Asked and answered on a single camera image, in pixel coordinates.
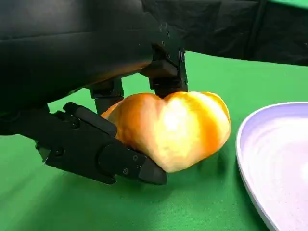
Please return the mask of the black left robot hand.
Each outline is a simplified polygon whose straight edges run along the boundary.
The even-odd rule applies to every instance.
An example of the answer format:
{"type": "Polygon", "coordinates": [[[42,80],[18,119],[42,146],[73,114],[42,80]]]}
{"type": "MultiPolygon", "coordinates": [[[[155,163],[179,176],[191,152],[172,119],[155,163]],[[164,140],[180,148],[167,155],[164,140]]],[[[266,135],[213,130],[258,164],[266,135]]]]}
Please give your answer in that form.
{"type": "Polygon", "coordinates": [[[140,73],[159,97],[187,91],[185,49],[141,0],[3,0],[0,133],[35,141],[45,164],[108,185],[166,172],[116,139],[101,117],[140,73]]]}

